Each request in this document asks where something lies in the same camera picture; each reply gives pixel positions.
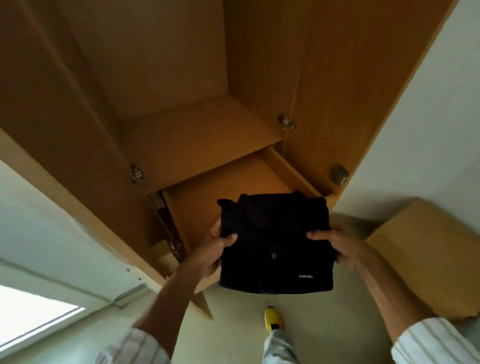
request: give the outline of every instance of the light-colored pants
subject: light-colored pants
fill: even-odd
[[[272,330],[265,340],[263,364],[300,364],[285,331]]]

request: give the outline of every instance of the white striped shirt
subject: white striped shirt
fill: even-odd
[[[450,322],[427,318],[407,329],[392,348],[396,364],[480,364],[480,354]],[[170,364],[147,333],[131,328],[102,350],[95,364]]]

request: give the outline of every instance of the foot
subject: foot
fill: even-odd
[[[268,333],[277,328],[285,330],[285,321],[283,320],[282,314],[273,306],[268,306],[265,310],[265,326],[267,326]]]

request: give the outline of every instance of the folded clothing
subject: folded clothing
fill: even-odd
[[[299,294],[333,289],[336,250],[306,233],[330,230],[323,197],[242,194],[220,199],[221,237],[237,233],[224,249],[219,286],[250,293]]]

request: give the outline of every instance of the leg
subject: leg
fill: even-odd
[[[265,311],[265,325],[270,335],[265,341],[263,364],[300,364],[288,341],[282,315],[273,307]]]

